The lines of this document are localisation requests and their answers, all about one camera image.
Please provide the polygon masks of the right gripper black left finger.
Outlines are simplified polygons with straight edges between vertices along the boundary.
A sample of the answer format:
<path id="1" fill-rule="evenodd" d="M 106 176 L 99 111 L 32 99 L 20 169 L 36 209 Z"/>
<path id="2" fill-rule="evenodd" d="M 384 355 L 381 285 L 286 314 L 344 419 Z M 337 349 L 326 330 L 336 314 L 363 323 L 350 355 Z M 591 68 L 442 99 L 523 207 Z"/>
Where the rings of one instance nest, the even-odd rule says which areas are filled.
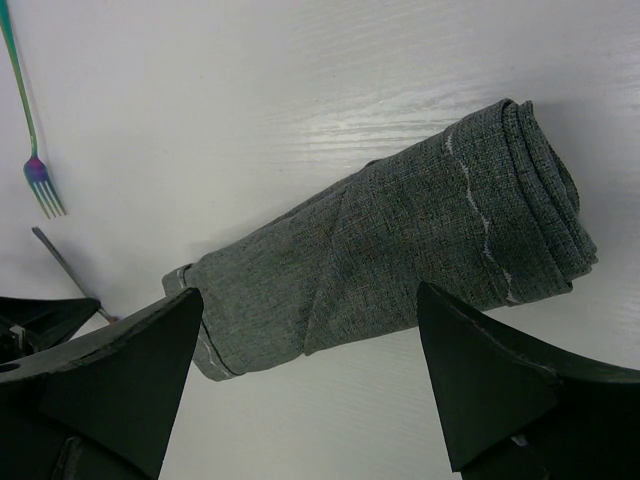
<path id="1" fill-rule="evenodd" d="M 187 288 L 1 366 L 4 479 L 156 479 L 201 324 Z"/>

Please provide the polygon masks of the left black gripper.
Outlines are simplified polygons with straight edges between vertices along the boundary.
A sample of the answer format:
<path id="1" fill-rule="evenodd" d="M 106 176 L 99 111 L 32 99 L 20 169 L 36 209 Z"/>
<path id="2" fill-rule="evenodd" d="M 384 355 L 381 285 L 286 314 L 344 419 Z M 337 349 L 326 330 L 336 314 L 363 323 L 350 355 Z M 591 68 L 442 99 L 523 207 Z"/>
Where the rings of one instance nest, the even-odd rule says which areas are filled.
<path id="1" fill-rule="evenodd" d="M 1 298 L 1 359 L 16 360 L 70 340 L 99 310 L 92 298 Z"/>

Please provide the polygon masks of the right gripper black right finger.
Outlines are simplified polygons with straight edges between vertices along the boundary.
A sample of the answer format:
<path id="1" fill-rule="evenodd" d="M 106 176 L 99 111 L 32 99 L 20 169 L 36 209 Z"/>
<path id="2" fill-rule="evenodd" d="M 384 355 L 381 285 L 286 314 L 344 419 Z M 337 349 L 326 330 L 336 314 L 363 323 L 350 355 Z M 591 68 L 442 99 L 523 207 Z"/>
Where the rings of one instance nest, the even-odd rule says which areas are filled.
<path id="1" fill-rule="evenodd" d="M 638 478 L 638 371 L 560 349 L 429 283 L 417 319 L 453 471 Z"/>

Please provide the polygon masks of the iridescent rainbow spoon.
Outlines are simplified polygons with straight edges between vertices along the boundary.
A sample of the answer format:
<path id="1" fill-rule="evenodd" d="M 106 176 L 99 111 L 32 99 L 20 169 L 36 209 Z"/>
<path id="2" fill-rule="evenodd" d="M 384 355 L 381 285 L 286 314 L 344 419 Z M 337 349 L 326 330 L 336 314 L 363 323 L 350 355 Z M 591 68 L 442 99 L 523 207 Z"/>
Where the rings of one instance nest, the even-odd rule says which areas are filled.
<path id="1" fill-rule="evenodd" d="M 99 308 L 97 313 L 105 319 L 109 324 L 116 323 L 118 318 L 114 315 L 111 315 L 106 308 L 103 306 L 102 302 L 98 299 L 98 297 L 94 294 L 94 292 L 85 284 L 85 282 L 80 278 L 80 276 L 76 273 L 73 267 L 67 262 L 64 256 L 58 251 L 58 249 L 54 246 L 54 244 L 49 240 L 49 238 L 45 235 L 45 233 L 37 226 L 31 228 L 32 233 L 35 237 L 44 245 L 44 247 L 48 250 L 48 252 L 52 255 L 55 261 L 59 264 L 59 266 L 64 270 L 69 279 L 75 284 L 78 290 L 86 297 L 92 298 L 98 301 Z"/>

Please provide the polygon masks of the silver metal fork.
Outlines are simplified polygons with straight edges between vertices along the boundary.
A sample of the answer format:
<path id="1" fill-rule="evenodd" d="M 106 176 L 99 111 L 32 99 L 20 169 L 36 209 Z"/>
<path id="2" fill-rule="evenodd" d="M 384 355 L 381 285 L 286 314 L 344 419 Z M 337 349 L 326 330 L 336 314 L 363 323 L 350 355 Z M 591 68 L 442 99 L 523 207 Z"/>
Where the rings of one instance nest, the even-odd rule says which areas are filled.
<path id="1" fill-rule="evenodd" d="M 6 0 L 1 0 L 1 30 L 14 72 L 30 141 L 30 157 L 23 166 L 25 179 L 48 219 L 65 216 L 67 211 L 53 185 L 46 165 L 39 158 L 36 127 L 14 38 L 9 5 Z"/>

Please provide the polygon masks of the dark grey cloth napkin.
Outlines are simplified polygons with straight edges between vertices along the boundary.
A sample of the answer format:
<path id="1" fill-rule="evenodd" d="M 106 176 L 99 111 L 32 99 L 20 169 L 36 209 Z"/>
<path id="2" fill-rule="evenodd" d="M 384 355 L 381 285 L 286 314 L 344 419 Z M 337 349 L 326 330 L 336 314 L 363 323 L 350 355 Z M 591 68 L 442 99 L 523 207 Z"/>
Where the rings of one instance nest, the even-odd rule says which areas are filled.
<path id="1" fill-rule="evenodd" d="M 224 381 L 415 327 L 421 282 L 480 311 L 568 293 L 597 260 L 579 210 L 532 103 L 504 99 L 162 285 L 200 292 L 194 362 Z"/>

